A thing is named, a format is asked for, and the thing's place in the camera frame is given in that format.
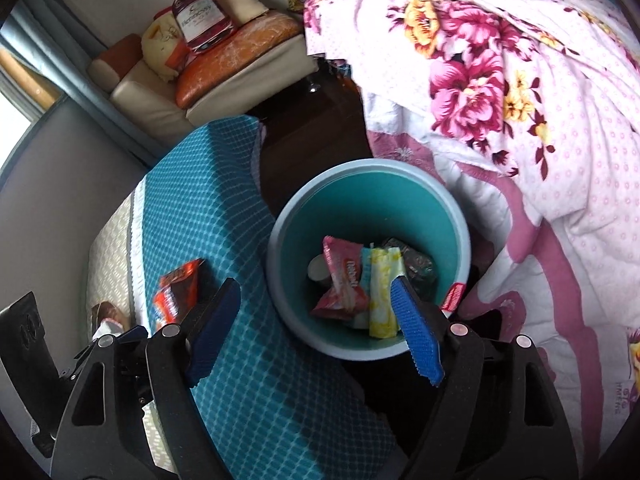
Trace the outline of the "teal round trash bin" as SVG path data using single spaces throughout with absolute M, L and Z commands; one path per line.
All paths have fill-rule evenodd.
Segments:
M 404 162 L 363 159 L 334 167 L 284 207 L 268 242 L 270 295 L 285 325 L 309 347 L 347 361 L 398 356 L 408 346 L 369 334 L 369 309 L 350 321 L 311 310 L 331 287 L 323 239 L 361 244 L 360 283 L 370 294 L 371 250 L 399 247 L 413 289 L 450 315 L 469 276 L 471 244 L 462 211 L 446 188 Z

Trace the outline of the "orange red snack packet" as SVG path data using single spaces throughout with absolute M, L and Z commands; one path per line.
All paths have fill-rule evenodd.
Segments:
M 164 274 L 153 298 L 155 329 L 181 323 L 198 303 L 198 272 L 204 259 L 197 258 Z

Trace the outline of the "yellow white crumpled wrapper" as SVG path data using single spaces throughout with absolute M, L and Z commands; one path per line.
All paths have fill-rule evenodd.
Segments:
M 390 284 L 404 275 L 405 265 L 399 247 L 371 250 L 369 334 L 376 339 L 394 338 L 398 322 L 390 299 Z

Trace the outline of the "pink snack wrapper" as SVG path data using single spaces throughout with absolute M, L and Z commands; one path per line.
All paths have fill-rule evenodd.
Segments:
M 333 236 L 323 239 L 323 259 L 331 278 L 330 289 L 311 314 L 318 318 L 350 321 L 369 309 L 369 296 L 362 287 L 363 246 Z

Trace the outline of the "beige leather sofa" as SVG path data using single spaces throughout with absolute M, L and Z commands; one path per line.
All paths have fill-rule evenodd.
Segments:
M 303 26 L 260 0 L 174 0 L 141 35 L 88 66 L 142 131 L 174 146 L 194 128 L 244 114 L 318 68 Z

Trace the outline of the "pink floral quilt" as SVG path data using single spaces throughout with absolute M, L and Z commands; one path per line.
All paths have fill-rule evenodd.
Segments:
M 462 318 L 533 339 L 580 471 L 639 401 L 639 44 L 608 0 L 307 0 L 371 151 L 442 181 L 475 238 Z

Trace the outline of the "cream patterned pillow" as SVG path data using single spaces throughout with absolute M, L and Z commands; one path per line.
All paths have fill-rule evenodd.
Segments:
M 142 35 L 141 47 L 143 61 L 165 82 L 180 75 L 190 55 L 171 10 L 154 18 Z

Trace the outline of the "red white gift bag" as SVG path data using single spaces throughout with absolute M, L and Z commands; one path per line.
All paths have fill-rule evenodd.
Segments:
M 219 44 L 234 32 L 232 19 L 216 0 L 174 0 L 171 11 L 194 55 Z

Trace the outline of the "orange sofa cushion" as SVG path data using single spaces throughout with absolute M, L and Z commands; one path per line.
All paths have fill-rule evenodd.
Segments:
M 176 104 L 186 110 L 258 58 L 301 33 L 302 25 L 295 18 L 278 11 L 254 18 L 186 66 L 175 85 Z

